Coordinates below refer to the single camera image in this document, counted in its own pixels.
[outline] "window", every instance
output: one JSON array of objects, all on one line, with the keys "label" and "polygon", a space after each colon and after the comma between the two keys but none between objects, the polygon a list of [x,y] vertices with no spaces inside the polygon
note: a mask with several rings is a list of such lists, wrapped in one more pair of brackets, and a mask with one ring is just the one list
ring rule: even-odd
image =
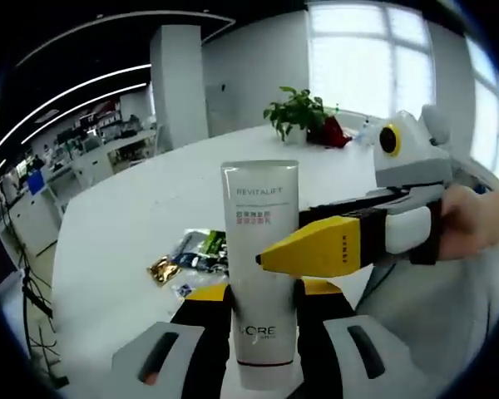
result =
[{"label": "window", "polygon": [[475,129],[471,157],[499,178],[499,74],[486,52],[467,39],[475,75]]},{"label": "window", "polygon": [[326,106],[416,117],[434,102],[427,27],[413,11],[384,5],[310,6],[310,89]]}]

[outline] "yellow circle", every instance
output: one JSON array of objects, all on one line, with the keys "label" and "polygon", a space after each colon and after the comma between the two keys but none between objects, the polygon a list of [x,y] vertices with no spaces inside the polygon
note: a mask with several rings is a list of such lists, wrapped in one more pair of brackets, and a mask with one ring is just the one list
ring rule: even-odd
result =
[{"label": "yellow circle", "polygon": [[383,131],[384,131],[384,129],[389,129],[392,131],[393,136],[395,137],[396,143],[395,143],[395,146],[394,146],[392,151],[388,152],[388,151],[383,150],[383,152],[389,156],[397,156],[399,154],[399,151],[401,151],[401,132],[399,131],[399,128],[397,126],[392,125],[392,124],[384,126]]}]

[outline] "blue bin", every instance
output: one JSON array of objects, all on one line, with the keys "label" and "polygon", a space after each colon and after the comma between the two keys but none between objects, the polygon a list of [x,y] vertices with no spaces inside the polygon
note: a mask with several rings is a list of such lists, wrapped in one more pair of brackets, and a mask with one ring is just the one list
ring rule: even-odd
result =
[{"label": "blue bin", "polygon": [[41,170],[35,170],[27,177],[27,187],[32,195],[35,195],[44,187],[44,179],[42,178]]}]

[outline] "green leaves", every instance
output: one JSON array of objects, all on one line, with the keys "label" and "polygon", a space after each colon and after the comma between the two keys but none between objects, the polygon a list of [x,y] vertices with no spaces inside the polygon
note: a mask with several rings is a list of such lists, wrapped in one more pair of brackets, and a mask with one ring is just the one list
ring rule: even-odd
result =
[{"label": "green leaves", "polygon": [[270,102],[269,107],[263,111],[263,117],[270,120],[281,140],[289,135],[295,125],[302,130],[321,131],[328,116],[322,99],[315,97],[312,100],[308,89],[296,91],[288,86],[281,86],[279,89],[289,93],[288,100],[284,103]]},{"label": "green leaves", "polygon": [[296,89],[293,89],[292,87],[280,86],[279,89],[281,89],[282,91],[286,91],[286,92],[292,93],[294,95],[298,94],[298,92],[296,91]]}]

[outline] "black circle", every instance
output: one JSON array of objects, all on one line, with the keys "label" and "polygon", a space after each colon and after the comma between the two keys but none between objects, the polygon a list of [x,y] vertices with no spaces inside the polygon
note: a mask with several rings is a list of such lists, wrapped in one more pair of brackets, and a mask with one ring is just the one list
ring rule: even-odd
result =
[{"label": "black circle", "polygon": [[392,129],[385,127],[381,130],[379,142],[381,143],[384,152],[392,154],[398,145],[398,138]]}]

